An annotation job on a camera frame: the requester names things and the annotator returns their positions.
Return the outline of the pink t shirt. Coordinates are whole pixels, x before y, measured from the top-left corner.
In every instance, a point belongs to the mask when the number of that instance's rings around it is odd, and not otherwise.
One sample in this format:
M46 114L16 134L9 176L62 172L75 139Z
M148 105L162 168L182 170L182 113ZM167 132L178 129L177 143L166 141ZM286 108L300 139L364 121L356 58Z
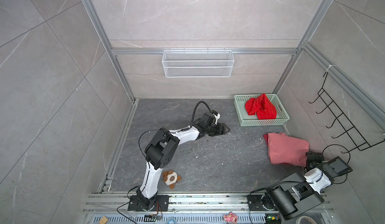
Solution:
M306 166L306 153L309 151L308 141L287 136L285 133L268 133L263 137L267 143L268 155L272 164Z

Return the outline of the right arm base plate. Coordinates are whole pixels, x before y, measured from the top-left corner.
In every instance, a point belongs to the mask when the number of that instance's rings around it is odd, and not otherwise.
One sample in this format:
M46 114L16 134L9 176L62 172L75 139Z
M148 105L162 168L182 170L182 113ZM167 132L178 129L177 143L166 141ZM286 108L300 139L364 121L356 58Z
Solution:
M274 207L271 206L268 198L265 195L247 195L247 205L250 211L271 211Z

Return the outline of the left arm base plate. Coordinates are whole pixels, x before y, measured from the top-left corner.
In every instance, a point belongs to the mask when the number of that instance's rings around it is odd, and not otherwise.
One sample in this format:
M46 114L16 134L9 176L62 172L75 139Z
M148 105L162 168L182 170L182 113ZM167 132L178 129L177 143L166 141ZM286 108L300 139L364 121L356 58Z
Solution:
M169 195L155 195L151 199L142 196L132 196L128 203L128 211L168 211Z

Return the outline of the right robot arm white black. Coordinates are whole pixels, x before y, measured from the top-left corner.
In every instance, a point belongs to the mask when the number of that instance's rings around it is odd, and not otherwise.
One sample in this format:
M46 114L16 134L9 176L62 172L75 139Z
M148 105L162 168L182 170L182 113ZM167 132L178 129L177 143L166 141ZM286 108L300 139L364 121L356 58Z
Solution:
M323 154L309 151L306 157L304 175L296 172L266 190L267 202L286 221L322 204L321 191L333 184L333 179L322 169Z

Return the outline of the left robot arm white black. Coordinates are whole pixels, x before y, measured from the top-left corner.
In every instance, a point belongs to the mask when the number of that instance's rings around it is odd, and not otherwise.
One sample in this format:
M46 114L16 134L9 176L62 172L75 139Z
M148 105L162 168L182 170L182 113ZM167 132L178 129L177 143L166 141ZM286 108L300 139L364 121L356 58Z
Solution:
M150 210L155 204L162 170L171 162L178 146L196 141L206 135L214 137L229 132L230 128L224 123L206 123L201 119L177 130L158 129L144 151L146 172L142 185L136 191L142 207Z

